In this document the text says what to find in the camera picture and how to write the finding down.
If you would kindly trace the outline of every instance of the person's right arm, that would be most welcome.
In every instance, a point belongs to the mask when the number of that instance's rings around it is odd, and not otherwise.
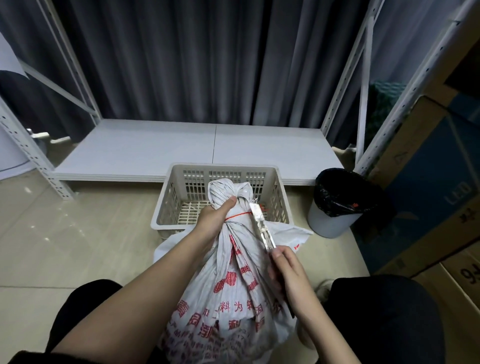
[[[360,364],[313,292],[295,253],[288,246],[278,246],[272,259],[285,281],[288,301],[315,344],[321,363]],[[277,282],[275,270],[270,269],[269,274]]]

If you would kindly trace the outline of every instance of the black sleeve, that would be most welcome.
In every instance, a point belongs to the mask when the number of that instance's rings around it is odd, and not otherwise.
[[[98,364],[85,359],[74,358],[66,354],[51,354],[41,352],[18,352],[10,361],[9,364]]]

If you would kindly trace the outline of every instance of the shoe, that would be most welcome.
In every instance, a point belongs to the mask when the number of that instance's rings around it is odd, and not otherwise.
[[[332,289],[334,279],[326,279],[315,290],[315,295],[317,296],[318,300],[321,303],[325,303],[328,300],[328,296],[330,295],[330,290]],[[297,335],[299,337],[300,342],[303,346],[315,350],[315,345],[313,344],[312,339],[308,335],[305,328],[302,326],[300,321],[297,321]]]

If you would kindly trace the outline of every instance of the leg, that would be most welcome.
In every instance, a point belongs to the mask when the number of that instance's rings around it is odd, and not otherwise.
[[[440,315],[426,290],[408,278],[336,279],[325,310],[362,364],[443,364]]]
[[[90,312],[95,310],[120,288],[122,286],[118,283],[108,279],[99,279],[74,290],[61,307],[53,322],[45,352],[51,352],[71,329],[77,326]],[[148,363],[168,362],[165,354],[155,347],[148,359]]]

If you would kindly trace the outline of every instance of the trash can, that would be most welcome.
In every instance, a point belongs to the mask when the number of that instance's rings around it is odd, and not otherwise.
[[[343,168],[322,171],[315,180],[307,221],[325,238],[336,238],[363,213],[375,209],[383,190],[355,172]]]

